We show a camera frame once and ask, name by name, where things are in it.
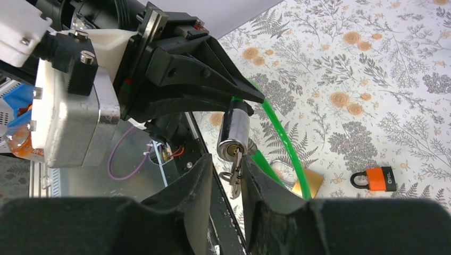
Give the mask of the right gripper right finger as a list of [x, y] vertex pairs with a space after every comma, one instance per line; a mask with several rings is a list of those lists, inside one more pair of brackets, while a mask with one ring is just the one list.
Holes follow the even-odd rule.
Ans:
[[241, 163], [251, 254], [450, 254], [450, 214], [427, 199], [304, 200]]

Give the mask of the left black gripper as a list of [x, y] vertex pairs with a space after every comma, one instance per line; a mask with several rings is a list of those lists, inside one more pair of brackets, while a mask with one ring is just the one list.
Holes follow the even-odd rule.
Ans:
[[[113, 87], [120, 117], [143, 123], [183, 112], [224, 112], [231, 98], [264, 101], [213, 37], [205, 22], [184, 12], [164, 12], [151, 2], [136, 14], [136, 35], [128, 39]], [[144, 79], [159, 88], [141, 90]]]

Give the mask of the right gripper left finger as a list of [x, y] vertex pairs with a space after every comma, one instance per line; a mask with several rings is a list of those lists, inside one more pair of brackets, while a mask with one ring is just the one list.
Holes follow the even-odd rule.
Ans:
[[1, 208], [1, 254], [205, 254], [212, 156], [151, 197], [25, 198]]

